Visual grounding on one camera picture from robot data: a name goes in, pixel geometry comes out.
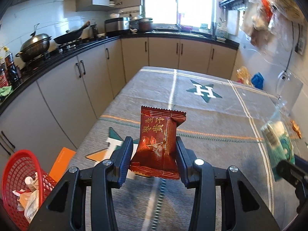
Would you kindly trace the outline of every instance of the utensil rack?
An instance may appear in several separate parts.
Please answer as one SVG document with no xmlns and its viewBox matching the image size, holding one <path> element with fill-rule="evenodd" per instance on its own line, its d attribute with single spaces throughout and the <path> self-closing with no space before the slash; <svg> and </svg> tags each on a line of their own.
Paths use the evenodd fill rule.
<svg viewBox="0 0 308 231">
<path fill-rule="evenodd" d="M 223 0 L 219 3 L 219 7 L 227 10 L 239 10 L 243 8 L 246 1 L 247 0 Z"/>
</svg>

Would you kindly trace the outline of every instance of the window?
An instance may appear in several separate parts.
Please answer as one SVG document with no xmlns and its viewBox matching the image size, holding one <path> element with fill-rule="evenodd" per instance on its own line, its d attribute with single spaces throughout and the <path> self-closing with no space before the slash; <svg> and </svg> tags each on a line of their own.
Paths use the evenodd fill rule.
<svg viewBox="0 0 308 231">
<path fill-rule="evenodd" d="M 157 24 L 200 27 L 212 21 L 212 0 L 144 0 L 145 16 Z"/>
</svg>

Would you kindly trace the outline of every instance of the striped tablecloth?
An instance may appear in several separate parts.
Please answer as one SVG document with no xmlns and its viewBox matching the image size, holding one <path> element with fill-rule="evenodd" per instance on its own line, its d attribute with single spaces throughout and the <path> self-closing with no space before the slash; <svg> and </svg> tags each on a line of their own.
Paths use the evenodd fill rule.
<svg viewBox="0 0 308 231">
<path fill-rule="evenodd" d="M 295 216 L 298 200 L 286 181 L 274 181 L 260 127 L 275 111 L 263 91 L 229 80 L 175 69 L 144 67 L 122 89 L 81 144 L 70 166 L 85 169 L 109 158 L 126 136 L 136 149 L 142 105 L 187 112 L 177 129 L 185 147 L 216 167 L 236 165 L 260 194 L 281 228 Z M 308 160 L 304 141 L 283 120 L 294 152 Z M 143 178 L 129 171 L 112 191 L 119 230 L 188 230 L 194 189 L 180 180 Z M 219 202 L 219 187 L 216 193 Z M 90 230 L 87 200 L 86 230 Z M 216 207 L 221 230 L 221 206 Z"/>
</svg>

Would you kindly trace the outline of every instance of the electrical cord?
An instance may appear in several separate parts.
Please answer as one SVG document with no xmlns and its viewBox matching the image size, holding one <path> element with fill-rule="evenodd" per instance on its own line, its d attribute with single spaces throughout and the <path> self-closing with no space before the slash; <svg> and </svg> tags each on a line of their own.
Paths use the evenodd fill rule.
<svg viewBox="0 0 308 231">
<path fill-rule="evenodd" d="M 288 60 L 288 64 L 287 64 L 287 67 L 285 69 L 285 72 L 287 72 L 288 70 L 288 67 L 289 67 L 289 64 L 290 64 L 290 60 L 291 60 L 291 56 L 292 56 L 292 52 L 293 52 L 293 45 L 294 45 L 294 26 L 293 26 L 293 22 L 292 22 L 292 48 L 291 48 L 291 53 L 290 53 L 290 57 L 289 57 L 289 60 Z"/>
</svg>

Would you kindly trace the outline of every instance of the red basket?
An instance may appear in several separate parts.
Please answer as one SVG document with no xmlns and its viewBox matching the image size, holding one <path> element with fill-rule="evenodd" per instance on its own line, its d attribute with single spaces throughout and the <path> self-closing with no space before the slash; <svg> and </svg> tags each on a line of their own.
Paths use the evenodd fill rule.
<svg viewBox="0 0 308 231">
<path fill-rule="evenodd" d="M 26 231 L 29 222 L 24 217 L 24 212 L 17 211 L 17 197 L 13 190 L 28 189 L 25 178 L 34 178 L 38 173 L 39 186 L 39 206 L 42 205 L 50 191 L 57 184 L 47 173 L 41 169 L 35 155 L 29 150 L 19 150 L 13 154 L 7 162 L 2 176 L 2 199 L 3 205 L 12 221 L 21 231 Z"/>
</svg>

